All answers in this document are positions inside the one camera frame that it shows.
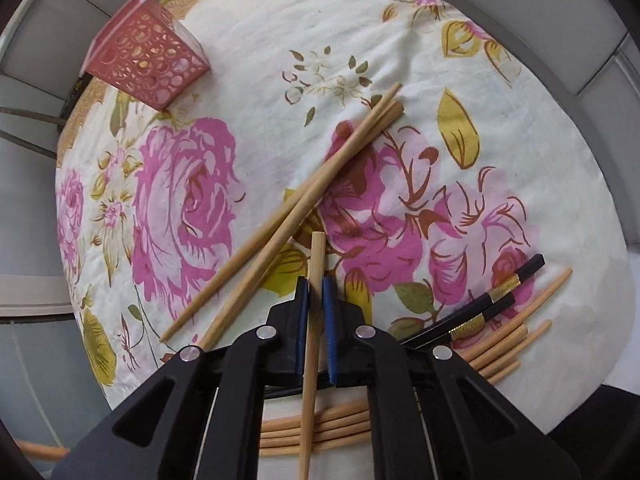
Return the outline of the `wooden chopstick longest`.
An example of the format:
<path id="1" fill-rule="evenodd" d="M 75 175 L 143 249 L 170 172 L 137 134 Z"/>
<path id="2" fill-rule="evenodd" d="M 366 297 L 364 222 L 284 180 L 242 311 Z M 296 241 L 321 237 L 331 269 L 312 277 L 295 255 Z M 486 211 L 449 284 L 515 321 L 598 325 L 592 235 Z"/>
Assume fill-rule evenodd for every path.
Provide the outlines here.
<path id="1" fill-rule="evenodd" d="M 492 350 L 495 346 L 500 346 L 500 341 L 510 335 L 514 330 L 519 328 L 531 315 L 533 315 L 570 277 L 573 273 L 572 268 L 563 270 L 559 276 L 547 286 L 539 295 L 537 295 L 523 310 L 518 312 L 514 318 L 511 318 L 506 324 L 503 324 L 498 330 L 495 330 L 489 336 L 480 342 L 473 344 L 469 348 L 465 348 L 460 352 L 460 356 L 466 362 L 470 362 L 476 370 L 484 367 L 497 359 L 497 353 Z M 368 407 L 367 401 L 360 399 L 352 402 L 331 406 L 326 410 L 316 414 L 316 422 L 328 422 L 346 416 L 352 416 L 363 412 Z M 285 437 L 292 437 L 295 431 L 300 427 L 300 415 L 283 417 L 273 420 L 267 420 L 262 423 L 262 432 L 264 434 L 272 434 L 275 432 L 278 436 L 282 434 Z"/>

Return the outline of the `floral tablecloth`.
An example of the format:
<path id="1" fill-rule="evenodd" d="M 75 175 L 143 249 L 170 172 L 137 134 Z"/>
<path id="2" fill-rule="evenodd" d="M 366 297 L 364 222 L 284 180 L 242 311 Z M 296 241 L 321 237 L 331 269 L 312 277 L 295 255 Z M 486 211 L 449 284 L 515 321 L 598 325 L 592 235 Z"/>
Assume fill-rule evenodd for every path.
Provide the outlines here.
<path id="1" fill-rule="evenodd" d="M 58 142 L 56 230 L 82 343 L 121 404 L 324 270 L 404 338 L 449 330 L 542 429 L 634 325 L 626 244 L 578 125 L 445 0 L 128 0 L 91 41 Z"/>

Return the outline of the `pink perforated utensil holder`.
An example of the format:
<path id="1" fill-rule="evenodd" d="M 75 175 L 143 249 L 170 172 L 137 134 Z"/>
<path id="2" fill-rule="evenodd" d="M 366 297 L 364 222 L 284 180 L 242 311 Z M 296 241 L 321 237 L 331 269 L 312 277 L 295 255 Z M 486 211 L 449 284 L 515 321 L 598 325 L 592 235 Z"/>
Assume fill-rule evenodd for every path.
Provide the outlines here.
<path id="1" fill-rule="evenodd" d="M 80 69 L 153 110 L 208 71 L 201 44 L 157 0 L 127 0 L 94 36 Z"/>

